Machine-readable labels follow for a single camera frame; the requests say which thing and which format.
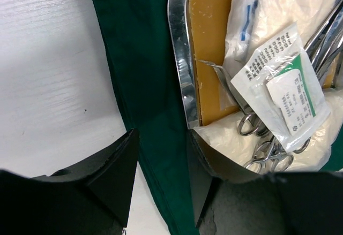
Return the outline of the stainless steel instrument tray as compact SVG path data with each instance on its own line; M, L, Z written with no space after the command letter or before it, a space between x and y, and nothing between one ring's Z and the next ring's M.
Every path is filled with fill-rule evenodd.
M168 0L169 29L185 117L190 130L195 131L195 127L207 126L231 114L242 112L234 100L227 95L214 68L200 62L206 60L223 66L231 2L232 0ZM316 64L311 64L321 88L331 67L340 61L342 55L342 17L338 27L339 30L336 32L338 39L333 47L329 49L328 46L324 46ZM231 75L229 71L227 72L231 78L237 74ZM256 148L272 136L274 135L269 131L267 136L259 137ZM293 156L304 152L311 137L300 148L285 152ZM286 162L287 160L280 162L274 171L283 172L281 169L285 167ZM244 165L241 166L262 175L273 172L270 170L271 165L272 162L267 162L266 170L262 173L256 172L257 165L248 169Z

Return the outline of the dark green surgical cloth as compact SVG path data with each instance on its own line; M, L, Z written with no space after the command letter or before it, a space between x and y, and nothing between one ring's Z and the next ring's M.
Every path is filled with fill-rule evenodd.
M116 101L140 135L139 164L171 234L198 234L187 163L187 124L167 0L92 0Z

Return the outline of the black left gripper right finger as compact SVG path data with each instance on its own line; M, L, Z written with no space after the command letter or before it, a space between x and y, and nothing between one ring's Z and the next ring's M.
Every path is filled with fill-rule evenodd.
M342 234L341 172L258 175L194 130L187 133L187 155L201 234Z

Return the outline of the white suture packet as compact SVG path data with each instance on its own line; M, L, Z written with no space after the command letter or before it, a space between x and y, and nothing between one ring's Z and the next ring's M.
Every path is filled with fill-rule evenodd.
M296 23L256 48L231 83L287 152L330 115Z

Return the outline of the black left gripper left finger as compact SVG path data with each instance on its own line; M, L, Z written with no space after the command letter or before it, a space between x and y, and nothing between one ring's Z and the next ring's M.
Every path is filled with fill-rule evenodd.
M120 234L128 224L139 132L50 176L1 171L1 234Z

